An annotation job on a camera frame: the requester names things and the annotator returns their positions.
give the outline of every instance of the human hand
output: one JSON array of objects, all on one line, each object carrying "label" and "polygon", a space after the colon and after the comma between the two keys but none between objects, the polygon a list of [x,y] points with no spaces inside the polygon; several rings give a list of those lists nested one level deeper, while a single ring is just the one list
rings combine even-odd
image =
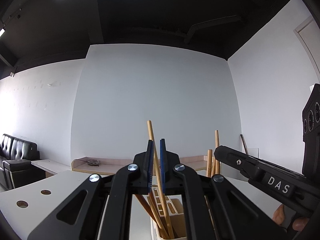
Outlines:
[{"label": "human hand", "polygon": [[[276,211],[273,213],[273,218],[272,220],[277,224],[277,225],[281,225],[284,221],[284,205],[281,204]],[[305,218],[305,217],[301,217],[301,218],[297,218],[293,224],[292,224],[292,228],[295,231],[302,231],[304,229],[304,227],[306,226],[306,224],[308,223],[309,218]]]}]

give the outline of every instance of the white wall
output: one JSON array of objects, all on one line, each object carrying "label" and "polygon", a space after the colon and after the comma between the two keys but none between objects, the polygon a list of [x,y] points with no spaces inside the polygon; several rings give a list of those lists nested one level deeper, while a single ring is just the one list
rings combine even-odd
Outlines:
[{"label": "white wall", "polygon": [[35,142],[42,159],[70,165],[72,112],[83,61],[43,65],[0,80],[0,135]]},{"label": "white wall", "polygon": [[310,16],[291,0],[229,60],[247,147],[259,157],[301,172],[302,110],[318,83],[293,30]]},{"label": "white wall", "polygon": [[157,146],[165,138],[180,156],[205,155],[216,129],[222,145],[240,149],[228,63],[157,45],[90,46],[76,93],[71,159],[133,158],[146,150],[149,119]]}]

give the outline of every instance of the ceiling light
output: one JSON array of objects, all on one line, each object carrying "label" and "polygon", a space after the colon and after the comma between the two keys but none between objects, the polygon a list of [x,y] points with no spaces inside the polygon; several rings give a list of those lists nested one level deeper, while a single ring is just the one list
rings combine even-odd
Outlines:
[{"label": "ceiling light", "polygon": [[2,34],[4,34],[4,29],[0,30],[0,37],[1,37]]}]

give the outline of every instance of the wooden chopstick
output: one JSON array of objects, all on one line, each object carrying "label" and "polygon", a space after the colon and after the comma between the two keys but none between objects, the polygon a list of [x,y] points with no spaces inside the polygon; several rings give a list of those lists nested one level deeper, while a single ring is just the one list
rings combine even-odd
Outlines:
[{"label": "wooden chopstick", "polygon": [[148,193],[148,196],[151,198],[151,201],[153,202],[154,206],[156,207],[157,204],[156,204],[155,196],[153,195],[152,189],[151,189],[151,191]]},{"label": "wooden chopstick", "polygon": [[212,149],[208,150],[208,158],[207,158],[207,177],[211,178],[211,170],[212,170]]},{"label": "wooden chopstick", "polygon": [[[220,146],[219,144],[219,132],[218,130],[215,130],[215,139],[216,139],[216,148]],[[216,167],[215,167],[215,174],[220,174],[220,162],[216,160]]]},{"label": "wooden chopstick", "polygon": [[213,175],[215,175],[215,174],[216,174],[216,158],[213,156],[213,158],[212,158],[211,177],[212,177]]},{"label": "wooden chopstick", "polygon": [[153,212],[146,201],[146,199],[142,195],[135,194],[136,198],[139,200],[140,204],[143,206],[144,210],[149,214],[149,216],[157,223],[155,216],[153,215]]},{"label": "wooden chopstick", "polygon": [[167,201],[165,200],[164,194],[162,191],[161,174],[160,174],[159,163],[158,163],[158,155],[157,155],[157,150],[156,150],[155,137],[153,135],[152,123],[150,120],[148,120],[147,124],[148,124],[149,140],[153,141],[153,149],[154,149],[153,166],[155,167],[155,172],[156,172],[160,202],[161,202],[161,205],[163,208],[164,219],[165,219],[165,222],[167,225],[169,237],[170,237],[170,239],[174,239],[172,224],[171,224],[171,220],[170,220],[170,216],[169,216],[169,212],[168,212]]},{"label": "wooden chopstick", "polygon": [[160,231],[162,233],[163,238],[170,239],[168,234],[167,234],[167,231],[165,230],[164,225],[162,224],[162,221],[161,221],[161,219],[160,219],[160,217],[159,217],[159,215],[157,213],[157,208],[153,205],[153,202],[152,202],[150,196],[147,196],[147,199],[148,199],[150,208],[152,210],[152,213],[153,213],[153,215],[154,215],[154,217],[156,219],[156,223],[158,224],[159,229],[160,229]]}]

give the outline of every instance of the black leather sofa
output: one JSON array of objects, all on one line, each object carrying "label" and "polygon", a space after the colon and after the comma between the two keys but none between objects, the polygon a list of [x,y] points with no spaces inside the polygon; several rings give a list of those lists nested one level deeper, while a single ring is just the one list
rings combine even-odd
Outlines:
[{"label": "black leather sofa", "polygon": [[7,189],[45,179],[45,171],[31,164],[39,160],[37,144],[4,134],[0,148],[0,183]]}]

